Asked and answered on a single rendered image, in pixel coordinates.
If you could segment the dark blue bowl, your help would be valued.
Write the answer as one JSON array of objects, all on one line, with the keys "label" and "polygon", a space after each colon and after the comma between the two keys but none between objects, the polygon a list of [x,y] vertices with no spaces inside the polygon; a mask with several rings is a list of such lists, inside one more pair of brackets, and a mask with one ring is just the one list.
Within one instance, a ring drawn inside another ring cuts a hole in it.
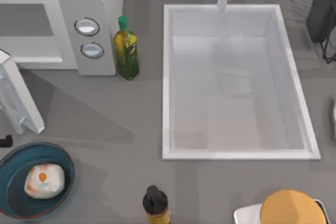
[{"label": "dark blue bowl", "polygon": [[[65,171],[65,188],[54,198],[34,199],[24,192],[28,172],[41,164],[56,164]],[[74,179],[73,160],[59,145],[48,142],[21,145],[0,160],[0,213],[20,221],[46,218],[66,201]]]}]

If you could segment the white sink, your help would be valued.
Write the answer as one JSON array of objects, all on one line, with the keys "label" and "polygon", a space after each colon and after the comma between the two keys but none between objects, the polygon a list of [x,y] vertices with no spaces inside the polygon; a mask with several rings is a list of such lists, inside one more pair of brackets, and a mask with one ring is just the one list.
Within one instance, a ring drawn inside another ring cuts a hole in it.
[{"label": "white sink", "polygon": [[162,157],[319,160],[281,8],[165,5]]}]

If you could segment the pale microwave oven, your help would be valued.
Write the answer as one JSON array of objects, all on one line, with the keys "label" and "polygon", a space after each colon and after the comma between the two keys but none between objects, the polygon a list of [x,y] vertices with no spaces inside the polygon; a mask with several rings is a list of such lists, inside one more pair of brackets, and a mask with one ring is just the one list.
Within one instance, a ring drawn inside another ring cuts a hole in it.
[{"label": "pale microwave oven", "polygon": [[[0,50],[25,69],[77,70],[83,76],[116,74],[112,37],[123,0],[0,0]],[[98,22],[94,36],[76,32],[74,23],[89,17]],[[82,45],[104,49],[98,59],[85,57]]]}]

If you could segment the orange round lid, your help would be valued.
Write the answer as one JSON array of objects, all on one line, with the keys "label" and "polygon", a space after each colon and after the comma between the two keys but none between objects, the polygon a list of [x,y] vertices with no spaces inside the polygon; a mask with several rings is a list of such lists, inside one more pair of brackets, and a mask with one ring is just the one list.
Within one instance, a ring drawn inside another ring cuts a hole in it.
[{"label": "orange round lid", "polygon": [[262,203],[260,224],[327,224],[327,219],[309,195],[294,189],[280,189]]}]

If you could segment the white microwave door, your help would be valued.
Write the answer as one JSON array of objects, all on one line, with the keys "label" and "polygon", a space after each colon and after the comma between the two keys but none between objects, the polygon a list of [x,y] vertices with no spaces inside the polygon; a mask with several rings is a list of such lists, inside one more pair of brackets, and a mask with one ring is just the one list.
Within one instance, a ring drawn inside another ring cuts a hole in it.
[{"label": "white microwave door", "polygon": [[0,110],[9,119],[16,133],[23,126],[40,134],[45,129],[43,118],[12,57],[0,50]]}]

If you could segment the green oil bottle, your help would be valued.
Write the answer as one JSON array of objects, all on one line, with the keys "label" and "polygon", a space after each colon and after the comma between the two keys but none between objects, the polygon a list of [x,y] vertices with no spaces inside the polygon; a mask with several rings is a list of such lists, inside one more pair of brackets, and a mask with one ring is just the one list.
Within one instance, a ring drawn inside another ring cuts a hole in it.
[{"label": "green oil bottle", "polygon": [[118,17],[119,30],[113,38],[118,74],[126,80],[133,80],[140,72],[137,37],[128,27],[126,16]]}]

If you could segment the white food packet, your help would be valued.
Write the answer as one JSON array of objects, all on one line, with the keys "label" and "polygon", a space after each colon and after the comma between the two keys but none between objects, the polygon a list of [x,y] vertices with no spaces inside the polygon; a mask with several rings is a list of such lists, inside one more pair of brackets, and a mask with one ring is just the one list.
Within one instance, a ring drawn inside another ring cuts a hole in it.
[{"label": "white food packet", "polygon": [[24,184],[24,192],[34,199],[50,199],[59,195],[65,187],[65,171],[57,164],[34,166]]}]

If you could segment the black-capped yellow bottle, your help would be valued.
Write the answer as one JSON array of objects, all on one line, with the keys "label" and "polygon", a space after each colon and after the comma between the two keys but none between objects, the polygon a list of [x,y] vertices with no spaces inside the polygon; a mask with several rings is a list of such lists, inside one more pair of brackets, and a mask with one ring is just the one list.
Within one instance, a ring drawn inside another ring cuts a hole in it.
[{"label": "black-capped yellow bottle", "polygon": [[157,186],[151,185],[146,189],[142,205],[148,224],[171,224],[168,198]]}]

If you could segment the microwave knob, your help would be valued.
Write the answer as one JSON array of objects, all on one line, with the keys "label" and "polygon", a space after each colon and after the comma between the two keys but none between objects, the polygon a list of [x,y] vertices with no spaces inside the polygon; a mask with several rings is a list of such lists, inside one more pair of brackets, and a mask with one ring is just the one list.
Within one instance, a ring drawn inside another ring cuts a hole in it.
[{"label": "microwave knob", "polygon": [[100,31],[98,22],[89,17],[75,21],[74,27],[76,32],[89,37],[96,35]]},{"label": "microwave knob", "polygon": [[82,45],[80,51],[85,57],[89,59],[98,59],[104,54],[104,49],[99,44],[94,42]]}]

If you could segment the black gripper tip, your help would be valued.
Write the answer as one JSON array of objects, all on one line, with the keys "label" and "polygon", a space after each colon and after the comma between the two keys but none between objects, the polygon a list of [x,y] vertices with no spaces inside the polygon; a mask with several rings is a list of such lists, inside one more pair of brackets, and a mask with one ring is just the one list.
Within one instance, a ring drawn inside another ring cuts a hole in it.
[{"label": "black gripper tip", "polygon": [[0,148],[10,148],[13,146],[12,135],[6,135],[4,138],[0,138]]}]

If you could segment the white container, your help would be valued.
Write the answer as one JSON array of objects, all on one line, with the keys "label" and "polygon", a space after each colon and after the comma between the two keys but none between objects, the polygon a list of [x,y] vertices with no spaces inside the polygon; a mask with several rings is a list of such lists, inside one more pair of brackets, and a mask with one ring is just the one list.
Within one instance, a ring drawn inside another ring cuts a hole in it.
[{"label": "white container", "polygon": [[[326,224],[331,224],[323,203],[318,199],[313,199],[322,210]],[[262,204],[253,204],[250,206],[236,209],[233,213],[234,224],[260,224],[260,210]]]}]

